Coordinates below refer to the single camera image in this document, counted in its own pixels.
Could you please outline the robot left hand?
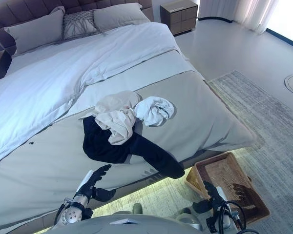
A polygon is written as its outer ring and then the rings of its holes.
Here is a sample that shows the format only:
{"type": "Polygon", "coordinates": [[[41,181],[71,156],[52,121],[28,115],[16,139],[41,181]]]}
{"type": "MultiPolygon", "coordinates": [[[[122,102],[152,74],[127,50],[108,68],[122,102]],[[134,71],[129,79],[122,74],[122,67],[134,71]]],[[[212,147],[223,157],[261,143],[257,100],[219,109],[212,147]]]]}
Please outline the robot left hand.
{"type": "Polygon", "coordinates": [[[90,170],[77,188],[74,197],[84,195],[87,197],[88,201],[90,201],[90,199],[95,199],[100,202],[107,202],[111,200],[116,193],[115,189],[108,191],[95,186],[95,184],[106,175],[106,172],[111,168],[111,166],[111,164],[107,164],[100,167],[96,171],[90,170]]]}

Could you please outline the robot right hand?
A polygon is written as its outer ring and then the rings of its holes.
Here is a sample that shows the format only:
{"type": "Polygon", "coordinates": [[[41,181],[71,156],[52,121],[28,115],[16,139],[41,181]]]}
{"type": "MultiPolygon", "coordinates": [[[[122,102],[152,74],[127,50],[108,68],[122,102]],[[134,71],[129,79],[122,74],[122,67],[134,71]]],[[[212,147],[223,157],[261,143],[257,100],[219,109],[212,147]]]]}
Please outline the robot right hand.
{"type": "Polygon", "coordinates": [[[193,202],[192,208],[199,214],[208,212],[211,209],[213,209],[215,212],[223,204],[224,199],[219,195],[216,187],[213,184],[207,181],[204,181],[203,184],[208,192],[208,195],[210,196],[210,199],[205,199],[198,203],[193,202]]]}

